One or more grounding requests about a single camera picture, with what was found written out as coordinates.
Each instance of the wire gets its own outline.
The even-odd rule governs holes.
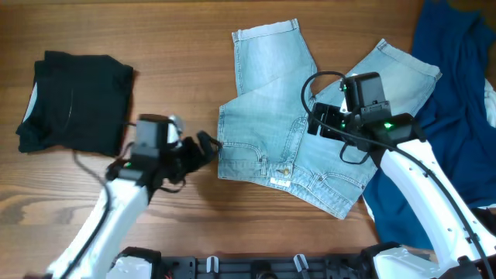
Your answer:
[[[67,278],[71,274],[71,272],[74,270],[74,268],[79,264],[79,261],[84,256],[84,253],[86,253],[86,250],[88,250],[88,247],[93,242],[93,239],[96,237],[96,235],[98,234],[100,228],[105,223],[105,220],[107,219],[107,216],[110,213],[110,209],[112,208],[112,199],[111,199],[111,195],[110,195],[109,186],[107,186],[107,184],[105,183],[105,181],[103,181],[103,179],[100,176],[98,176],[98,174],[96,174],[93,170],[90,170],[88,167],[86,167],[85,165],[83,165],[82,162],[79,161],[78,154],[77,154],[76,150],[72,150],[72,158],[74,159],[74,162],[83,171],[85,171],[86,173],[90,174],[94,179],[96,179],[98,181],[98,183],[100,183],[102,185],[102,187],[105,190],[105,195],[107,197],[107,202],[105,203],[105,209],[103,211],[102,217],[100,218],[100,221],[98,221],[98,224],[96,225],[96,227],[93,230],[93,232],[91,233],[91,235],[88,237],[88,240],[86,240],[86,243],[83,245],[83,247],[81,248],[81,250],[77,253],[76,257],[71,261],[71,263],[69,264],[69,266],[65,270],[64,274],[62,274],[62,277],[61,277],[62,279]]]
[[[306,101],[305,101],[305,89],[307,88],[307,86],[310,83],[310,81],[313,81],[313,79],[315,79],[316,77],[319,77],[319,76],[322,76],[322,75],[326,75],[326,74],[332,74],[332,75],[340,76],[343,80],[346,78],[346,76],[344,74],[341,74],[339,72],[335,72],[335,71],[322,71],[322,72],[318,72],[318,73],[313,74],[311,77],[309,77],[305,81],[305,83],[303,84],[303,88],[301,88],[301,103],[303,104],[303,108],[305,109],[305,111],[308,113],[308,116],[310,118],[312,118],[312,121],[317,122],[322,127],[325,127],[327,129],[330,129],[334,133],[338,133],[341,136],[346,136],[348,138],[355,139],[355,140],[361,140],[361,141],[364,141],[365,143],[371,143],[371,144],[374,144],[376,146],[381,146],[381,147],[386,148],[388,150],[392,150],[394,152],[398,152],[399,154],[403,155],[404,157],[407,157],[410,161],[412,161],[413,163],[415,163],[421,169],[423,169],[425,171],[425,173],[428,174],[434,180],[434,182],[438,185],[439,189],[441,189],[441,191],[443,192],[443,194],[448,199],[449,203],[453,206],[453,209],[455,210],[455,212],[457,213],[458,217],[460,218],[460,221],[463,223],[463,226],[467,230],[467,233],[468,233],[469,237],[472,239],[472,242],[474,243],[475,248],[476,248],[477,252],[480,255],[480,258],[482,259],[482,262],[484,263],[484,266],[486,267],[486,271],[487,271],[487,274],[488,274],[489,278],[490,279],[494,279],[493,271],[491,269],[491,266],[489,265],[489,262],[487,260],[486,254],[482,250],[482,246],[479,243],[479,239],[477,238],[477,236],[475,236],[475,233],[472,230],[472,228],[470,227],[469,222],[467,221],[467,219],[465,219],[465,216],[463,215],[460,207],[458,207],[458,204],[453,199],[453,197],[451,196],[451,194],[448,192],[448,190],[446,189],[446,187],[443,185],[443,183],[441,183],[441,181],[437,178],[437,176],[428,167],[426,167],[422,162],[420,162],[419,160],[417,160],[415,157],[413,157],[409,153],[407,153],[407,152],[405,152],[405,151],[397,148],[396,146],[392,146],[392,145],[389,145],[389,144],[386,144],[386,143],[378,142],[378,141],[373,140],[373,139],[367,139],[367,138],[364,138],[362,136],[355,136],[353,134],[350,134],[350,133],[347,133],[347,132],[343,132],[343,131],[341,131],[339,129],[336,129],[336,128],[332,127],[332,126],[329,126],[329,125],[325,124],[324,122],[320,121],[319,119],[317,119],[313,115],[312,111],[310,110],[310,108],[308,108],[308,106],[306,104]]]

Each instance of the belt loop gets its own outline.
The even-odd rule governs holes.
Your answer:
[[[267,158],[265,156],[262,156],[261,175],[263,175],[263,176],[267,175]]]

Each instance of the denim jeans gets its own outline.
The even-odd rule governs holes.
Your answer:
[[[237,97],[219,109],[219,178],[287,191],[344,219],[377,168],[371,159],[361,165],[343,163],[339,152],[344,142],[306,132],[301,87],[317,69],[298,21],[239,30],[232,37]],[[441,76],[438,67],[385,40],[348,75],[372,71],[381,76],[393,115],[415,115]],[[341,106],[344,99],[339,82],[315,97],[307,89],[309,108],[316,102]],[[358,162],[364,155],[349,147],[343,159]]]

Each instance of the denim shorts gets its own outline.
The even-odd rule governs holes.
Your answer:
[[[307,133],[301,87],[317,71],[292,19],[232,34],[237,97],[219,109],[219,178],[249,181],[287,191],[344,219],[377,168],[343,163],[344,142]],[[432,93],[439,68],[404,53],[385,40],[348,75],[377,72],[393,115],[415,115]],[[341,106],[344,95],[334,82],[306,100]],[[348,147],[343,159],[359,162],[365,153]]]

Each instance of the white cloth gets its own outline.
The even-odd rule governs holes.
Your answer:
[[[484,104],[486,106],[487,121],[496,128],[496,92],[486,79],[484,86]]]

